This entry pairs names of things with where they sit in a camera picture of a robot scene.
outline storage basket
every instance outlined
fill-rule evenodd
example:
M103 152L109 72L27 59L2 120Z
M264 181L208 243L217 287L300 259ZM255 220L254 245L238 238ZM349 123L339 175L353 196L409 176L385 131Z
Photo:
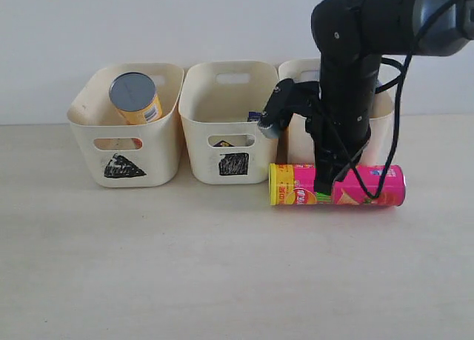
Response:
M296 82L319 80L319 59L292 60L278 68L281 80L294 79ZM374 166L379 163L385 138L392 122L394 112L393 100L389 93L383 92L375 96L373 111L370 116L372 137L362 154L360 164ZM293 115L288 128L288 163L314 164L314 144L310 134L305 131L305 118Z
M191 67L179 112L193 175L199 181L258 184L268 179L278 139L265 138L257 122L248 122L248 116L263 111L277 84L276 67L264 62L210 62Z
M163 117L127 125L109 98L122 73L148 75L157 87ZM70 126L93 179L104 187L155 187L178 171L184 145L178 99L184 69L173 64L121 64L98 71L67 112ZM141 141L137 150L132 139Z

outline can label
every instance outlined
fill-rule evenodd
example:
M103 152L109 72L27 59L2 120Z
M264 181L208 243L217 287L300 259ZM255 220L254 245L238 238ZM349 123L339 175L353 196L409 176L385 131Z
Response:
M118 109L118 111L123 115L129 125L148 124L160 119L163 115L163 110L161 109L158 94L155 94L152 102L142 110L137 110L136 112L127 112L125 110Z
M383 167L358 167L367 189L375 194ZM405 198L405 179L399 166L389 169L379 199L370 199L362 190L353 171L343 182L336 182L331 196L315 193L316 169L310 164L270 165L270 198L272 205L279 204L338 204L400 206Z

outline yellow can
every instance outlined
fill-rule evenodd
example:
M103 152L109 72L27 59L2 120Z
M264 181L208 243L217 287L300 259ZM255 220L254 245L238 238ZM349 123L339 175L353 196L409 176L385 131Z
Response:
M163 115L155 83L143 73L129 72L117 77L109 96L129 125L151 123Z

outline black label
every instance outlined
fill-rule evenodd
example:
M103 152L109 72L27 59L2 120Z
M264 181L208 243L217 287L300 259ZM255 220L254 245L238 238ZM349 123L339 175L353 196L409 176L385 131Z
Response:
M115 154L105 167L104 177L107 179L132 179L147 174L129 159Z
M219 162L221 176L243 176L249 173L248 153L229 153Z

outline table surface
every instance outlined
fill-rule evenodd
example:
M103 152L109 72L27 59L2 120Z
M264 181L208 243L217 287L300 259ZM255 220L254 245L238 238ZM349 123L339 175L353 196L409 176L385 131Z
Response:
M67 125L0 127L0 339L472 339L474 116L405 116L400 208L267 183L110 190Z

